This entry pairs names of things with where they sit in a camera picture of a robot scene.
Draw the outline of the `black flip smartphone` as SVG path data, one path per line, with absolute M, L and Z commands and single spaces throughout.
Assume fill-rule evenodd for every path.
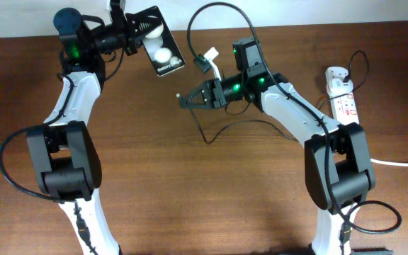
M 183 68 L 186 62 L 159 8 L 153 6 L 149 11 L 149 17 L 158 18 L 161 25 L 150 32 L 142 42 L 155 73 L 162 77 Z

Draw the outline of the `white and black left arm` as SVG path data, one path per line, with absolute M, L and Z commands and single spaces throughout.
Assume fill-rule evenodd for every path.
M 59 204 L 69 218 L 84 254 L 121 254 L 100 200 L 102 168 L 87 125 L 92 108 L 111 75 L 104 54 L 133 55 L 142 40 L 163 25 L 157 6 L 125 13 L 109 4 L 111 22 L 63 8 L 53 24 L 62 51 L 62 92 L 43 124 L 28 128 L 27 143 L 41 197 Z

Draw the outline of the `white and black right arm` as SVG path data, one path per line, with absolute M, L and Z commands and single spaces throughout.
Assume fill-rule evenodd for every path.
M 218 109 L 246 99 L 274 118 L 305 150 L 305 184 L 318 208 L 317 231 L 308 254 L 354 254 L 351 233 L 367 194 L 375 187 L 366 134 L 358 123 L 342 124 L 308 103 L 279 73 L 273 74 L 255 37 L 232 44 L 239 73 L 204 81 L 179 105 L 190 111 Z

